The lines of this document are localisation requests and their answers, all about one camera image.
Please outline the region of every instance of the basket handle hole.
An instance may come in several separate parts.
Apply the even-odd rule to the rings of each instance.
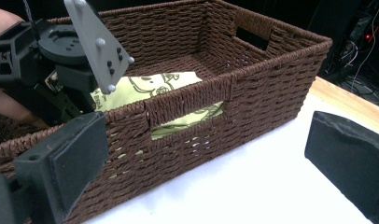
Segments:
[[[205,122],[208,119],[219,117],[224,113],[224,105],[224,102],[218,102],[193,113],[189,113],[181,118],[157,126],[151,130],[151,138],[152,140],[157,140],[169,136],[172,133],[184,131],[191,126]]]
[[[258,35],[255,35],[241,27],[238,27],[236,29],[236,37],[238,37],[239,39],[245,41],[246,43],[258,48],[258,49],[262,49],[262,50],[266,50],[267,47],[268,47],[268,44],[269,44],[269,41],[258,36]]]

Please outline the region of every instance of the black mechanical part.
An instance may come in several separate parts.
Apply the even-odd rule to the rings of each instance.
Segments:
[[[108,156],[105,117],[72,119],[14,160],[16,175],[0,174],[0,223],[62,223]]]
[[[379,134],[315,112],[305,157],[373,223],[379,223]]]
[[[38,41],[42,55],[55,63],[78,65],[88,63],[73,25],[59,25],[49,30],[47,38]]]
[[[59,83],[65,87],[84,92],[97,89],[97,82],[90,66],[63,66],[56,64]]]
[[[84,65],[86,56],[73,26],[40,20],[36,28],[41,49],[29,22],[17,23],[0,35],[0,88],[49,126],[92,112],[90,92],[97,88],[97,82],[89,66]],[[60,52],[60,45],[73,50]],[[77,65],[66,67],[51,59]]]

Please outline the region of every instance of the screw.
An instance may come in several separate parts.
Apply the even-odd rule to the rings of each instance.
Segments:
[[[116,86],[114,86],[114,85],[109,85],[108,86],[108,91],[109,92],[114,92],[116,90]]]
[[[105,40],[103,39],[103,38],[97,38],[96,39],[96,46],[98,47],[98,48],[101,48],[101,47],[103,47],[105,45]]]
[[[74,0],[74,5],[76,5],[76,7],[85,7],[86,4],[87,2],[85,2],[85,0]]]
[[[56,73],[54,73],[51,77],[50,77],[50,79],[52,79],[52,80],[58,80],[58,74],[56,74]]]
[[[129,57],[128,58],[128,63],[134,63],[134,58],[133,57]]]

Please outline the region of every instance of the wicker basket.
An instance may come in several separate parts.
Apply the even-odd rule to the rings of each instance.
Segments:
[[[136,59],[127,76],[195,71],[204,81],[105,112],[109,159],[69,223],[94,217],[294,119],[331,45],[326,37],[219,0],[101,14]],[[238,27],[269,41],[267,49],[238,38]],[[153,127],[220,101],[222,115],[151,140]],[[58,128],[0,144],[0,173],[13,175],[11,161]]]

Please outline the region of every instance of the bolt hole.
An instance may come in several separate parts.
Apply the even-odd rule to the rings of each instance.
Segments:
[[[39,155],[33,155],[33,156],[29,157],[29,161],[36,161],[36,160],[38,160],[39,158],[40,158]]]

